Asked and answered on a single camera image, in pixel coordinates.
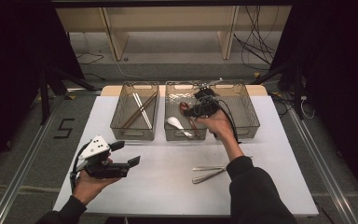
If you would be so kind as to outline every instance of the gray floor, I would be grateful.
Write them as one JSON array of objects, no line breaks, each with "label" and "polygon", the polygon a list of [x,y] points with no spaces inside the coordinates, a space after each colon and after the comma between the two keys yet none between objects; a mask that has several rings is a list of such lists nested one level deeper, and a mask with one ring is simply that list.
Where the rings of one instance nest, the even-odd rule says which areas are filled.
[{"label": "gray floor", "polygon": [[[268,37],[270,41],[268,44],[272,47],[276,46],[279,37],[280,33],[271,34]],[[252,81],[255,79],[255,72],[265,73],[264,70],[254,70],[242,63],[241,46],[236,42],[230,59],[222,60],[215,33],[131,34],[123,60],[118,63],[120,68],[113,61],[104,34],[71,34],[71,41],[78,55],[83,52],[103,55],[103,58],[95,63],[81,65],[85,74],[94,74],[105,79],[86,75],[86,81],[96,87],[119,84],[125,80],[139,80],[139,78],[165,81],[194,79],[194,77],[197,79],[222,77]],[[84,55],[78,60],[80,63],[87,63],[98,58],[99,56]],[[246,52],[243,53],[243,59],[251,66],[268,68],[266,64],[262,64]],[[277,91],[277,80],[279,76],[265,83],[266,89]],[[71,82],[65,84],[68,88],[76,88]],[[80,92],[70,92],[68,95],[72,97],[66,97],[60,103],[48,128],[47,136],[8,210],[4,223],[34,223],[54,204],[96,97],[95,94]],[[285,111],[280,103],[276,104],[276,108],[277,113],[281,114]],[[305,109],[312,110],[309,105],[305,105]],[[67,134],[67,131],[59,131],[63,119],[73,119],[66,121],[62,126],[72,128],[72,131],[68,138],[55,138]],[[26,119],[11,139],[11,150],[4,151],[0,155],[0,199],[13,176],[16,175],[22,159],[28,153],[40,128],[40,120],[41,103],[35,99]],[[294,123],[293,114],[289,112],[283,115],[281,120],[315,202],[335,223],[345,223],[302,140]],[[345,161],[336,154],[337,148],[318,117],[304,119],[304,122],[358,219],[358,182]],[[105,217],[83,216],[80,223],[103,223],[104,220]],[[321,212],[317,217],[300,220],[300,223],[320,224],[330,221]]]}]

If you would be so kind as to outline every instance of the person's right hand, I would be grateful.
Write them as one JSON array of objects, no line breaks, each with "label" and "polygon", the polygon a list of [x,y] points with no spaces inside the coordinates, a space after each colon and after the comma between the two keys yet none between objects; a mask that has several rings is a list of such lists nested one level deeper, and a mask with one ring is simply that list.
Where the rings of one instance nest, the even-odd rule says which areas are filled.
[{"label": "person's right hand", "polygon": [[233,135],[229,121],[220,109],[207,119],[197,118],[196,122],[205,124],[209,132],[216,133],[219,138]]}]

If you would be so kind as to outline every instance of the metal tongs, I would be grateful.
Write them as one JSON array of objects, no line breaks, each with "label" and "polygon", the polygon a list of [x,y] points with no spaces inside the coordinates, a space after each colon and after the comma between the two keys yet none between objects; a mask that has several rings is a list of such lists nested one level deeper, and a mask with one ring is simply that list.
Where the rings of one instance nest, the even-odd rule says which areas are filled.
[{"label": "metal tongs", "polygon": [[209,178],[212,178],[216,175],[219,175],[220,173],[225,172],[225,170],[227,169],[226,166],[199,166],[199,167],[194,167],[193,171],[209,171],[209,170],[216,170],[213,173],[207,174],[207,175],[202,175],[202,176],[198,176],[198,177],[194,177],[193,178],[193,184],[199,184],[200,182],[203,182]]}]

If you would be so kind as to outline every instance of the person's hand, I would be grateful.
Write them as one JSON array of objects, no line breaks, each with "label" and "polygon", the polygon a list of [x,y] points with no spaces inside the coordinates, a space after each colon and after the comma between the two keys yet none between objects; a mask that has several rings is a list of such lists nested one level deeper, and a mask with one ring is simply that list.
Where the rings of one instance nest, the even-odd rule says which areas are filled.
[{"label": "person's hand", "polygon": [[217,134],[225,146],[230,161],[243,156],[243,152],[234,137],[228,118],[222,110],[219,109],[207,119],[197,118],[196,122],[205,124],[211,133]]},{"label": "person's hand", "polygon": [[89,176],[86,171],[80,172],[76,182],[74,197],[84,205],[91,202],[106,186],[115,183],[120,178],[97,179]]},{"label": "person's hand", "polygon": [[217,134],[219,138],[234,136],[226,115],[220,109],[207,119],[197,118],[196,122],[205,124],[209,132]]}]

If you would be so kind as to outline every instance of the person's left hand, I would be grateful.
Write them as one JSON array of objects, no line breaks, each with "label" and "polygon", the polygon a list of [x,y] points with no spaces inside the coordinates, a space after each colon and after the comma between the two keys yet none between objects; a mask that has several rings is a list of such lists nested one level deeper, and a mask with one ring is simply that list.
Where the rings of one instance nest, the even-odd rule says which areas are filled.
[{"label": "person's left hand", "polygon": [[80,172],[76,182],[74,197],[81,201],[84,205],[91,202],[106,186],[111,185],[121,178],[97,179],[89,176],[86,171]]}]

